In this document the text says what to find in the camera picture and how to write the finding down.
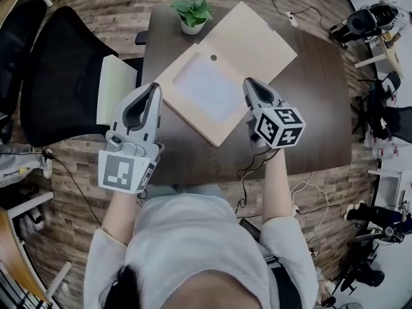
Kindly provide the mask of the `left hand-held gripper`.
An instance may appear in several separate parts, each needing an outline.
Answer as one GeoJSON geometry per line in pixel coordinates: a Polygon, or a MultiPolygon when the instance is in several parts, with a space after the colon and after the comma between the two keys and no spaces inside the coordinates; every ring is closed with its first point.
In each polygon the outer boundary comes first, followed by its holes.
{"type": "Polygon", "coordinates": [[[106,145],[98,152],[98,185],[128,194],[142,193],[164,145],[156,142],[162,90],[157,82],[140,86],[116,106],[106,145]]]}

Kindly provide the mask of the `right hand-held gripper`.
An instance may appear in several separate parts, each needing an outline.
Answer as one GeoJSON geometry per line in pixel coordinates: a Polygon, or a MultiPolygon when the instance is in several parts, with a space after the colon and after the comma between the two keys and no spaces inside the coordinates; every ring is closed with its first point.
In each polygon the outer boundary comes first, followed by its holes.
{"type": "Polygon", "coordinates": [[[252,117],[247,122],[252,148],[296,146],[306,128],[297,108],[283,101],[268,84],[252,77],[243,81],[243,92],[252,117]],[[261,102],[269,105],[262,107],[261,102]]]}

